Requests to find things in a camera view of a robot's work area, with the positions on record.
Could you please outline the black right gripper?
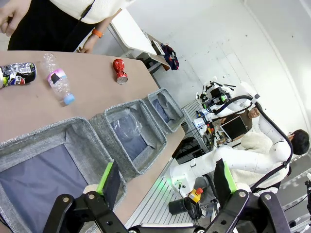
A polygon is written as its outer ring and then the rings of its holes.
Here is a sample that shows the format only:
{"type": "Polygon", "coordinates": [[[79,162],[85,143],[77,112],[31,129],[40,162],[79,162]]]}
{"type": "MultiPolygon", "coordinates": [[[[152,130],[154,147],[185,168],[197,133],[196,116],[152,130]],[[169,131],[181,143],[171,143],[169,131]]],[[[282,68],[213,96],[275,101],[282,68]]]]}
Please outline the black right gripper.
{"type": "Polygon", "coordinates": [[[227,101],[229,101],[229,93],[221,87],[217,87],[211,90],[210,94],[212,97],[212,103],[226,103],[227,101]]]}

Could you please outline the person's right hand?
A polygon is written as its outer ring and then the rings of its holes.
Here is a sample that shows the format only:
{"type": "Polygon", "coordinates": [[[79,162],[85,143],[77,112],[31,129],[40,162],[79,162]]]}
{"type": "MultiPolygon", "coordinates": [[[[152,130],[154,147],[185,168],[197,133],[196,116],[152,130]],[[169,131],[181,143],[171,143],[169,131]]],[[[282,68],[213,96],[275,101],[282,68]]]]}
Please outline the person's right hand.
{"type": "Polygon", "coordinates": [[[10,0],[0,8],[0,31],[10,37],[27,14],[31,0],[10,0]]]}

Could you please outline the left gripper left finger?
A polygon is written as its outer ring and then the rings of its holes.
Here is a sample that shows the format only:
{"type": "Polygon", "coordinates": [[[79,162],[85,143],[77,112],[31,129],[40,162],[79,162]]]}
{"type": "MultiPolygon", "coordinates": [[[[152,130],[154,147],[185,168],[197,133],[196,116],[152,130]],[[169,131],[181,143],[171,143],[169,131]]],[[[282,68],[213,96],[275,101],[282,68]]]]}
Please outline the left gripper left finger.
{"type": "Polygon", "coordinates": [[[120,185],[118,164],[110,162],[95,191],[56,198],[43,232],[78,233],[86,222],[95,222],[102,233],[128,232],[113,212],[120,185]]]}

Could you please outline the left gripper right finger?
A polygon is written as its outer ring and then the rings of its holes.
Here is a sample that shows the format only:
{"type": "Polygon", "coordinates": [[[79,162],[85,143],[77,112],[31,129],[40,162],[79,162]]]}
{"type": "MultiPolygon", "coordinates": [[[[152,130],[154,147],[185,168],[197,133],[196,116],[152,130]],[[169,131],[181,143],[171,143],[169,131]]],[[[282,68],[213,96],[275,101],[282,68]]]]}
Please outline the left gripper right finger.
{"type": "Polygon", "coordinates": [[[239,221],[252,222],[258,233],[291,231],[276,194],[266,192],[255,196],[238,189],[222,159],[216,162],[213,182],[221,209],[206,228],[207,233],[231,233],[239,221]]]}

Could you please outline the person's left hand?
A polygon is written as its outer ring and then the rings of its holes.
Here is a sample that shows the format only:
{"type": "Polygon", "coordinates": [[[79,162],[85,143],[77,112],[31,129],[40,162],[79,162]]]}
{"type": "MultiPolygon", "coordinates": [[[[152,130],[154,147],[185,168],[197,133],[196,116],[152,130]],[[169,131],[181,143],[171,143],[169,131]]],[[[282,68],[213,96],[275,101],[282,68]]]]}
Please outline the person's left hand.
{"type": "Polygon", "coordinates": [[[83,47],[77,48],[77,53],[92,53],[93,48],[98,41],[99,37],[96,35],[90,35],[86,42],[84,43],[83,47]]]}

